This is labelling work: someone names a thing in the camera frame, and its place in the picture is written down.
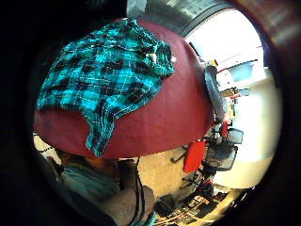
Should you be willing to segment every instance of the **chair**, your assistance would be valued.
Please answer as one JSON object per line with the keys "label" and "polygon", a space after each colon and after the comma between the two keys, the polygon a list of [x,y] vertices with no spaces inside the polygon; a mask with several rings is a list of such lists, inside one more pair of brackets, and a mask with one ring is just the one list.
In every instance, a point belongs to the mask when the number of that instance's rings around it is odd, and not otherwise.
{"label": "chair", "polygon": [[242,144],[243,143],[244,131],[229,128],[226,136],[226,142],[231,144]]}
{"label": "chair", "polygon": [[202,165],[210,171],[227,171],[231,170],[236,158],[238,147],[233,143],[222,141],[217,144],[208,141],[208,149]]}

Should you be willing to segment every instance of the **teal plaid shirt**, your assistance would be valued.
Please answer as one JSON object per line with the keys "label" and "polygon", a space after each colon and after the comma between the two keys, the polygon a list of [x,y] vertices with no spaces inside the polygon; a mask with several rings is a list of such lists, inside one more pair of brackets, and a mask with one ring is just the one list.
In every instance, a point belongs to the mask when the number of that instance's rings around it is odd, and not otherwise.
{"label": "teal plaid shirt", "polygon": [[61,50],[41,86],[37,109],[80,111],[90,126],[86,146],[101,157],[115,120],[147,104],[172,73],[168,44],[135,19],[121,20]]}

